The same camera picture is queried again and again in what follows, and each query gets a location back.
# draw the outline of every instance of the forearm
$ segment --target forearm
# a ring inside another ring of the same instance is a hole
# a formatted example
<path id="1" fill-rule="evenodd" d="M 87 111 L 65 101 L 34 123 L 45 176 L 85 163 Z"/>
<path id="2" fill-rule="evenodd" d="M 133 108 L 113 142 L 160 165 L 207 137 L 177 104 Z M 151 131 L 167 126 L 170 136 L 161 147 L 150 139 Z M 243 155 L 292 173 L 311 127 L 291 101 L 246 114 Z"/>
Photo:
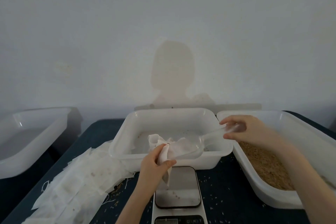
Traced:
<path id="1" fill-rule="evenodd" d="M 284 164 L 312 224 L 334 223 L 336 197 L 307 159 L 290 144 L 276 150 Z"/>
<path id="2" fill-rule="evenodd" d="M 138 224 L 148 201 L 149 198 L 135 188 L 115 224 Z"/>

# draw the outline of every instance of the white plastic tray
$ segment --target white plastic tray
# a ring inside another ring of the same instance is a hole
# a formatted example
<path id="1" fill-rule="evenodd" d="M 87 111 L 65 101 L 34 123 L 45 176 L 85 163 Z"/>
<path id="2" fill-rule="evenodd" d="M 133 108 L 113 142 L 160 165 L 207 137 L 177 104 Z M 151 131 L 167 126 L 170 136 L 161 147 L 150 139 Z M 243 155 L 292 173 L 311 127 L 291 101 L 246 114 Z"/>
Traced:
<path id="1" fill-rule="evenodd" d="M 221 121 L 233 114 L 252 115 L 262 120 L 294 144 L 320 175 L 336 184 L 336 140 L 282 111 L 221 111 L 217 118 Z M 303 209 L 296 191 L 276 189 L 258 176 L 236 141 L 233 144 L 233 153 L 254 192 L 265 204 L 275 208 Z"/>
<path id="2" fill-rule="evenodd" d="M 0 179 L 26 171 L 67 127 L 69 108 L 28 110 L 0 120 Z"/>
<path id="3" fill-rule="evenodd" d="M 148 135 L 159 134 L 167 140 L 177 141 L 181 137 L 193 137 L 221 128 L 216 116 L 204 108 L 177 108 L 140 110 L 130 113 L 111 143 L 109 153 L 118 158 L 130 172 L 140 171 L 142 159 L 148 154 Z M 194 169 L 214 168 L 221 157 L 233 150 L 233 142 L 219 140 L 207 146 L 197 159 L 178 160 L 176 166 Z"/>

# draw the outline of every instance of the scale platform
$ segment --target scale platform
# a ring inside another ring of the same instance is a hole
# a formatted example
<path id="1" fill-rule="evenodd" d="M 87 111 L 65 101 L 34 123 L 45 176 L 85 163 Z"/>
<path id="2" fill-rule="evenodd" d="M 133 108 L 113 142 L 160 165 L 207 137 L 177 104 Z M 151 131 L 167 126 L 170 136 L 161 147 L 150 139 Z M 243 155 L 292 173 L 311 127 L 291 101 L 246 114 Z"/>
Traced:
<path id="1" fill-rule="evenodd" d="M 192 167 L 173 167 L 169 187 L 161 181 L 153 200 L 152 224 L 208 224 L 197 175 Z"/>

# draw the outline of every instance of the finger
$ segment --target finger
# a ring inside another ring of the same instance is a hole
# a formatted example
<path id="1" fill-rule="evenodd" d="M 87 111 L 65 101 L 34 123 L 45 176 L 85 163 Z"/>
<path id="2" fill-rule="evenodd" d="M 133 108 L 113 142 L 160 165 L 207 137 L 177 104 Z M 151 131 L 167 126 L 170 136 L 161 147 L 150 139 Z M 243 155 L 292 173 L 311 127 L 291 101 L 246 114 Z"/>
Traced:
<path id="1" fill-rule="evenodd" d="M 238 133 L 226 133 L 223 135 L 224 139 L 236 140 L 236 141 L 245 141 L 245 133 L 238 132 Z"/>
<path id="2" fill-rule="evenodd" d="M 160 154 L 160 152 L 162 151 L 162 149 L 163 149 L 163 147 L 165 147 L 166 146 L 166 144 L 160 144 L 159 146 L 156 146 L 149 154 L 148 154 L 148 156 L 150 157 L 150 158 L 152 158 L 152 159 L 157 159 L 158 158 L 158 156 L 159 156 L 159 154 Z"/>
<path id="3" fill-rule="evenodd" d="M 228 122 L 230 123 L 246 123 L 246 116 L 245 115 L 230 115 L 229 117 L 226 117 L 225 119 L 221 120 L 219 123 L 220 125 L 226 124 Z"/>
<path id="4" fill-rule="evenodd" d="M 166 172 L 169 168 L 171 168 L 173 165 L 175 165 L 175 164 L 176 164 L 176 160 L 166 160 L 165 162 L 163 162 L 163 163 L 159 166 L 162 175 L 164 175 L 165 172 Z"/>

